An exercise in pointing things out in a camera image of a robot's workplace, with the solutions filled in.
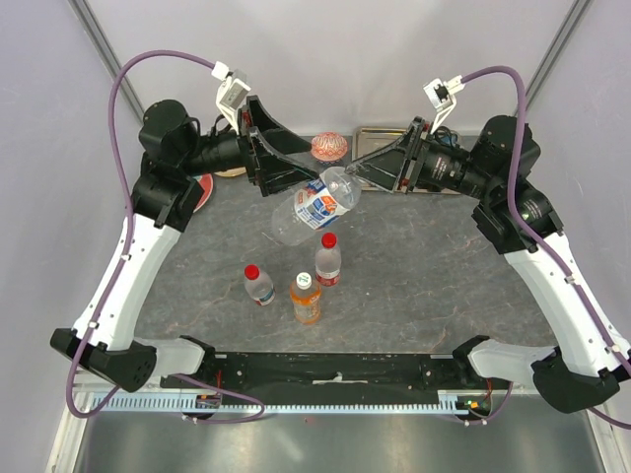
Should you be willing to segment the clear Pocari Sweat bottle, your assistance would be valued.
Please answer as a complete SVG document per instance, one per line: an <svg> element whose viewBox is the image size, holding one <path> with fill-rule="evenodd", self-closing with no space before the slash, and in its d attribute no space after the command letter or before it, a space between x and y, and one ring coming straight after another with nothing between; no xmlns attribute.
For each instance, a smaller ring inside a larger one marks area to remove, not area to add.
<svg viewBox="0 0 631 473"><path fill-rule="evenodd" d="M360 180L343 167L326 169L273 212L273 236L283 244L299 245L353 210L361 192Z"/></svg>

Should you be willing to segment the tall red-cap clear bottle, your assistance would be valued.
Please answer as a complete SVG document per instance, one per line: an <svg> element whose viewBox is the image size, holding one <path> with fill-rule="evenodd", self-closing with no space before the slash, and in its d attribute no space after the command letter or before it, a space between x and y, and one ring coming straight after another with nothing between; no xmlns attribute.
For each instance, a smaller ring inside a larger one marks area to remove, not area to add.
<svg viewBox="0 0 631 473"><path fill-rule="evenodd" d="M322 235L315 252L315 275L322 286L335 286L340 279L341 251L334 233Z"/></svg>

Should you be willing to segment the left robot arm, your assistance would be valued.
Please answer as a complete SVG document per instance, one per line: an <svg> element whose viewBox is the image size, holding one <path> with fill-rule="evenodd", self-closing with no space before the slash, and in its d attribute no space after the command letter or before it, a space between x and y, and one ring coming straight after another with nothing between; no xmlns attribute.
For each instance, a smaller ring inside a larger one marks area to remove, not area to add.
<svg viewBox="0 0 631 473"><path fill-rule="evenodd" d="M56 329L50 345L127 392L154 376L175 374L205 387L217 372L205 357L208 345L188 336L166 341L134 336L157 273L202 198L196 178L243 168L262 195L276 194L316 178L315 165L298 158L311 144L273 119L256 96L246 99L236 124L207 134L180 102L156 102L144 113L139 142L141 174L117 249L84 313L72 327Z"/></svg>

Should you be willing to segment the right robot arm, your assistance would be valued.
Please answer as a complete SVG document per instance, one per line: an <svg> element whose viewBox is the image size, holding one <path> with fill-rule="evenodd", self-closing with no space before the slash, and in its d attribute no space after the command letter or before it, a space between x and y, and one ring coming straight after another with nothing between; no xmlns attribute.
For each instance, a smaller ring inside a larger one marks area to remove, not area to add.
<svg viewBox="0 0 631 473"><path fill-rule="evenodd" d="M516 182L516 207L507 197L517 120L496 115L471 150L440 127L415 118L394 142L353 161L347 172L387 191L433 185L477 200L478 230L521 276L550 325L556 343L527 347L478 335L457 347L454 381L466 388L484 378L533 387L554 409L594 408L630 375L629 343L614 329L582 278L563 224L549 199L527 179L540 148L525 130Z"/></svg>

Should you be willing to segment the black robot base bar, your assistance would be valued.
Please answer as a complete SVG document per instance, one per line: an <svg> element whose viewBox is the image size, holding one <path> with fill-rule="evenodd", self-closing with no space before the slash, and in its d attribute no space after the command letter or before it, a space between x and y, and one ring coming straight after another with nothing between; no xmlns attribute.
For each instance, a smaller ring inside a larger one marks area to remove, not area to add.
<svg viewBox="0 0 631 473"><path fill-rule="evenodd" d="M214 352L192 375L266 401L429 401L440 390L504 390L450 355Z"/></svg>

